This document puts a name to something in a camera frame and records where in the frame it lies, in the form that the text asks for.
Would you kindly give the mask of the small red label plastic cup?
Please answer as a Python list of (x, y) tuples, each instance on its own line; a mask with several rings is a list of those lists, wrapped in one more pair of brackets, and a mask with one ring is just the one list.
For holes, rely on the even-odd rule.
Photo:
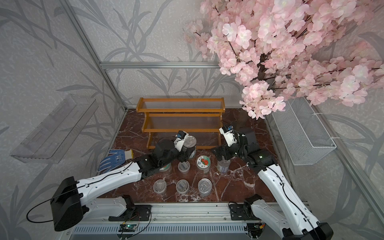
[(186, 162), (180, 162), (178, 164), (178, 170), (182, 173), (182, 174), (187, 174), (189, 172), (191, 168), (191, 164), (186, 161)]

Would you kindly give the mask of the tomato lid jar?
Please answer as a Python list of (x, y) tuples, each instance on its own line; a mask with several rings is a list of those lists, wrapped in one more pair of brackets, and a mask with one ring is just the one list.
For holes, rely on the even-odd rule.
[(208, 156), (199, 156), (197, 158), (196, 164), (197, 168), (204, 174), (207, 174), (210, 171), (211, 160)]
[(172, 173), (172, 171), (173, 171), (172, 164), (169, 163), (169, 164), (165, 165), (164, 167), (160, 168), (159, 171), (163, 175), (170, 175)]

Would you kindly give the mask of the black label can bottom shelf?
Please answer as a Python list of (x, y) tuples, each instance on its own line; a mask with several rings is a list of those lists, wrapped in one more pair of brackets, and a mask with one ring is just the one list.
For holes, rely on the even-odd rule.
[(187, 159), (192, 159), (196, 155), (197, 140), (194, 136), (188, 136), (183, 145), (183, 152), (186, 154)]

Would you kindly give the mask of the small clear cup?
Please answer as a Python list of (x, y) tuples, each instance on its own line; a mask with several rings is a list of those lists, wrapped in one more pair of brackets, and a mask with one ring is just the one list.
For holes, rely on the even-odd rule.
[(187, 180), (179, 180), (176, 184), (176, 190), (179, 194), (185, 195), (188, 193), (190, 184)]
[(153, 191), (156, 194), (162, 195), (167, 191), (167, 183), (165, 180), (157, 180), (153, 185)]

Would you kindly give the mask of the silver pull-tab can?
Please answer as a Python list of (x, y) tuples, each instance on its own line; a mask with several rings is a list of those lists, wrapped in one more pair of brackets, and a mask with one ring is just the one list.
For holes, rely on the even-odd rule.
[(212, 188), (212, 182), (207, 178), (203, 178), (198, 182), (198, 190), (202, 197), (209, 196), (211, 194)]

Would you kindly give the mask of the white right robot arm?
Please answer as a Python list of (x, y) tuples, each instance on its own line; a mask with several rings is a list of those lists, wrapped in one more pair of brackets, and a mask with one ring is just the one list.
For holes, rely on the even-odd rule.
[(252, 129), (237, 131), (232, 126), (223, 126), (219, 131), (226, 143), (212, 149), (216, 159), (242, 159), (265, 183), (282, 210), (279, 214), (259, 195), (254, 195), (244, 202), (248, 217), (262, 220), (283, 240), (330, 240), (333, 237), (330, 225), (321, 223), (304, 205), (287, 181), (275, 156), (260, 148)]

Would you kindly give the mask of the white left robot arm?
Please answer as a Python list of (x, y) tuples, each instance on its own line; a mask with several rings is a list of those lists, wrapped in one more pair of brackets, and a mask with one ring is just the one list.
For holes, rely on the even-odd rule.
[(158, 141), (150, 155), (135, 158), (129, 164), (92, 178), (76, 181), (64, 179), (53, 197), (48, 199), (52, 210), (52, 222), (56, 232), (77, 225), (93, 209), (91, 203), (99, 196), (123, 185), (135, 183), (160, 172), (174, 160), (184, 162), (190, 155), (184, 147), (188, 135)]

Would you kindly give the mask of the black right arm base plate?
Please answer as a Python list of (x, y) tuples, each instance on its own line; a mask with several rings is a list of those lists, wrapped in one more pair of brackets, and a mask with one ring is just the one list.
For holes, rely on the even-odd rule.
[(233, 221), (248, 221), (256, 220), (256, 218), (250, 214), (244, 204), (238, 204), (236, 202), (228, 202), (230, 210), (231, 220)]

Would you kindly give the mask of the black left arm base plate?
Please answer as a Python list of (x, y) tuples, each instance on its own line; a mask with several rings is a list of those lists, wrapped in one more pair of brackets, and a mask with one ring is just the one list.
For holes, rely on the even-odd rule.
[(123, 195), (126, 210), (117, 216), (109, 216), (109, 222), (149, 221), (151, 205), (136, 205), (131, 196)]

